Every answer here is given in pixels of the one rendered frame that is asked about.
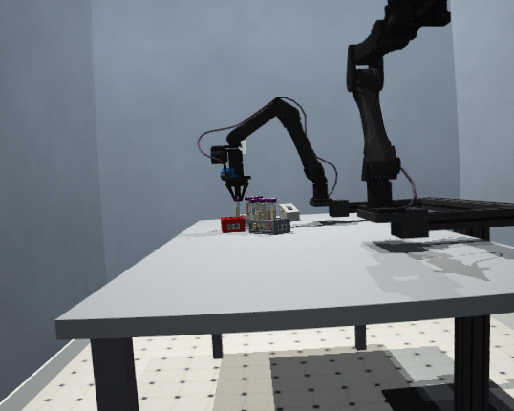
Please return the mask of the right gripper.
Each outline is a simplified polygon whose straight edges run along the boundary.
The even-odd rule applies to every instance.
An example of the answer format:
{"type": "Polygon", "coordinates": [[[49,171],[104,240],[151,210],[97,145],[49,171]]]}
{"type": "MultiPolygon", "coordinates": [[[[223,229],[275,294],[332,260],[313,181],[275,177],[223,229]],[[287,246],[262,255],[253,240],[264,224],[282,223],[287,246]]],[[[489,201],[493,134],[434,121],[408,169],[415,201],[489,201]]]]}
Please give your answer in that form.
{"type": "Polygon", "coordinates": [[[239,197],[239,200],[242,201],[246,192],[246,189],[249,185],[248,179],[251,179],[251,176],[244,176],[244,168],[243,164],[239,163],[232,163],[229,164],[229,168],[226,169],[226,174],[228,174],[231,171],[232,176],[225,180],[225,186],[227,187],[228,191],[230,192],[233,200],[237,199],[239,197]],[[232,186],[235,188],[235,196],[232,191],[232,186]],[[243,186],[243,192],[241,193],[241,186],[243,186]]]}

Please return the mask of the red rack with round wells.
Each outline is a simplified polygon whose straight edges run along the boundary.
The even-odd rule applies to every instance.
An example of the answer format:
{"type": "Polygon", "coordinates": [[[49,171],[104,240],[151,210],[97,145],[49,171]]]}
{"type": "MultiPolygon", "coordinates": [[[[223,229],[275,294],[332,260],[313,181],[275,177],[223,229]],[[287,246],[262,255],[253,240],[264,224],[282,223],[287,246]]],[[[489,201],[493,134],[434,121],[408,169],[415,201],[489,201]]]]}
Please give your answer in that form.
{"type": "Polygon", "coordinates": [[[242,216],[223,217],[221,218],[221,226],[223,233],[245,231],[245,218],[242,216]]]}

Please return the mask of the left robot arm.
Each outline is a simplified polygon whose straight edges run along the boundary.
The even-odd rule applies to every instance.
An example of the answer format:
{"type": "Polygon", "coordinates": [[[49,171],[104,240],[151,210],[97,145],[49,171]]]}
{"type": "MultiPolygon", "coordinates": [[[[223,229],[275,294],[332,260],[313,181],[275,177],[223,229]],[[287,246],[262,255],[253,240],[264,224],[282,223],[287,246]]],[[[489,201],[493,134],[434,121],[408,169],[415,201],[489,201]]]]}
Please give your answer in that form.
{"type": "Polygon", "coordinates": [[[371,34],[362,43],[349,45],[346,79],[348,92],[353,93],[359,109],[364,134],[365,159],[361,181],[367,183],[368,203],[359,205],[358,209],[375,214],[405,212],[405,208],[394,206],[392,182],[386,181],[396,180],[401,163],[385,131],[379,92],[384,84],[383,56],[394,50],[402,50],[417,37],[417,32],[404,32],[394,26],[392,0],[388,0],[384,9],[385,19],[375,21],[371,34]],[[356,65],[369,67],[356,69],[356,65]]]}

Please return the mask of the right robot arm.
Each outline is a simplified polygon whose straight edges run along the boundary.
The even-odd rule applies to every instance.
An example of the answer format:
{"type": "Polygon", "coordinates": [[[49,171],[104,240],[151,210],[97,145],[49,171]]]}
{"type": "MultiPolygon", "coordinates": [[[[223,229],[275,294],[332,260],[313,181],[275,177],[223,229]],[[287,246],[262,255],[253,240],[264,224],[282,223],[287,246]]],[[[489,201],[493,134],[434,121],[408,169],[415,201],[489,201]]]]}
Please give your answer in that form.
{"type": "Polygon", "coordinates": [[[212,146],[210,148],[211,157],[213,156],[214,158],[221,160],[223,163],[229,162],[232,163],[232,165],[234,163],[239,165],[239,163],[243,162],[243,151],[241,151],[239,148],[241,146],[241,141],[245,140],[246,137],[248,137],[250,134],[255,132],[274,117],[277,117],[283,124],[284,128],[287,128],[287,131],[289,132],[301,158],[302,164],[304,166],[304,172],[307,178],[314,183],[312,184],[313,197],[311,198],[311,201],[316,203],[332,202],[332,199],[330,199],[328,196],[328,184],[325,184],[328,180],[324,175],[324,168],[321,162],[318,162],[317,158],[312,152],[311,146],[304,133],[300,121],[301,118],[299,118],[300,113],[298,109],[286,103],[280,98],[276,98],[270,105],[232,130],[228,137],[226,136],[226,141],[229,145],[212,146]],[[280,111],[277,111],[277,108],[280,108],[280,111]],[[277,116],[277,114],[279,115],[277,116]]]}

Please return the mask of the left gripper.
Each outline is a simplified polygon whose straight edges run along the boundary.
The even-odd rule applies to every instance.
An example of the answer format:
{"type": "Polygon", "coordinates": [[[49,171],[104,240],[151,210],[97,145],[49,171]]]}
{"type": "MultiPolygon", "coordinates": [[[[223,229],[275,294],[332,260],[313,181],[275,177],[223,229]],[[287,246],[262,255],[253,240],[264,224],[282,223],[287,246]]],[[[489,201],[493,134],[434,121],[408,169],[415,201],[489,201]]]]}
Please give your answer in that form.
{"type": "Polygon", "coordinates": [[[395,27],[413,26],[399,28],[415,32],[421,27],[446,26],[451,22],[451,12],[447,0],[393,0],[393,18],[395,27]]]}

